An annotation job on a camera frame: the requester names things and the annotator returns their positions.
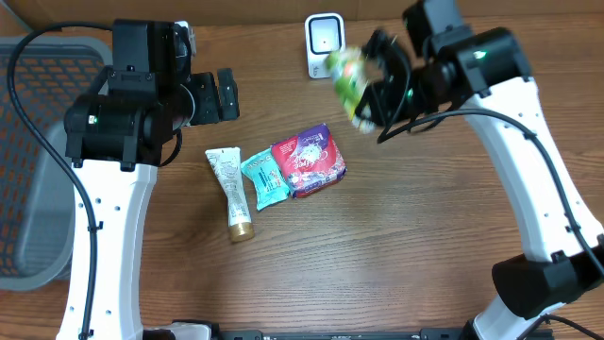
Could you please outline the teal wipes packet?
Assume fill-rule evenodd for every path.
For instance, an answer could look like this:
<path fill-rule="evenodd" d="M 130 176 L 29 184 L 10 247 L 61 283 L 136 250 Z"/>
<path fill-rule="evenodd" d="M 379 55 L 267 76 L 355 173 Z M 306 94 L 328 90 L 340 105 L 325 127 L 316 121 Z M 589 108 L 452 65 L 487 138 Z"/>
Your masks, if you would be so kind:
<path fill-rule="evenodd" d="M 257 210 L 286 200 L 290 189 L 281 175 L 271 149 L 265 149 L 242 163 L 242 173 L 255 187 Z"/>

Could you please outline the white tube gold cap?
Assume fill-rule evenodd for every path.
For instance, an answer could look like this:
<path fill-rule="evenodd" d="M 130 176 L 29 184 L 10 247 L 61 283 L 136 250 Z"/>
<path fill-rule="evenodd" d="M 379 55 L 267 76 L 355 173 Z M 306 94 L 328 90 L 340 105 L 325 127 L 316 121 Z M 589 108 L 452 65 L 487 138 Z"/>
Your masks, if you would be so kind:
<path fill-rule="evenodd" d="M 243 187 L 241 149 L 214 148 L 206 150 L 205 155 L 226 195 L 230 241 L 239 243 L 253 238 L 255 232 Z"/>

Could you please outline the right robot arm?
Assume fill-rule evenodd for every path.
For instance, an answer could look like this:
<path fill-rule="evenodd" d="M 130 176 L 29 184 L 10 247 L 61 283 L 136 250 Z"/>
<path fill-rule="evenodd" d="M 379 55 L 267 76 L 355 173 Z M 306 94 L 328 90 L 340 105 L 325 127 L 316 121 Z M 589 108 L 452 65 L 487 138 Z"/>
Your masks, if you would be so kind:
<path fill-rule="evenodd" d="M 366 88 L 354 115 L 380 127 L 381 141 L 456 116 L 473 128 L 511 202 L 522 252 L 493 267 L 496 297 L 460 336 L 525 339 L 603 282 L 602 225 L 564 165 L 514 35 L 473 31 L 453 1 L 420 1 L 402 19 L 425 63 L 412 67 L 395 38 L 376 30 L 361 52 L 383 79 Z"/>

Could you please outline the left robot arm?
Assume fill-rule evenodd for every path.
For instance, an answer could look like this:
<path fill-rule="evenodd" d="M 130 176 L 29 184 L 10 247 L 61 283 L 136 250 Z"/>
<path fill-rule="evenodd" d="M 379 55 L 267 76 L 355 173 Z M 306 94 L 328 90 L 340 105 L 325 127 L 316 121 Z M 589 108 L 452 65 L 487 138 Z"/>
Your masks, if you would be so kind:
<path fill-rule="evenodd" d="M 146 329 L 139 303 L 143 228 L 164 145 L 189 126 L 239 117 L 230 70 L 195 74 L 184 21 L 121 19 L 112 63 L 68 109 L 66 156 L 81 182 L 61 339 L 216 339 L 206 321 Z"/>

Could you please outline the red purple pad package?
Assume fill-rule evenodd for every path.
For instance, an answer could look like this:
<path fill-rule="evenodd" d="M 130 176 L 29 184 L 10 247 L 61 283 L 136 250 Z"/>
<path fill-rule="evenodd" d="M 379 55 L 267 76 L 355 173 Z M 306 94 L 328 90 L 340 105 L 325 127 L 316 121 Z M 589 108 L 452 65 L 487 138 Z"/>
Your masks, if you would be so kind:
<path fill-rule="evenodd" d="M 320 191 L 346 173 L 344 158 L 326 124 L 273 144 L 271 152 L 293 198 Z"/>

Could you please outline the green yellow juice carton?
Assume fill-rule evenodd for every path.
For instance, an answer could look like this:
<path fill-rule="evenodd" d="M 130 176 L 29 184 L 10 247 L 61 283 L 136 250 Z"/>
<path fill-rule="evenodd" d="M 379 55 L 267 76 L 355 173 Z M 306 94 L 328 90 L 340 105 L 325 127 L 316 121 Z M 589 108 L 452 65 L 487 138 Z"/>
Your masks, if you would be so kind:
<path fill-rule="evenodd" d="M 370 120 L 371 109 L 368 104 L 361 103 L 369 85 L 361 49 L 347 47 L 333 51 L 327 56 L 325 66 L 349 122 L 363 134 L 373 132 L 377 125 Z"/>

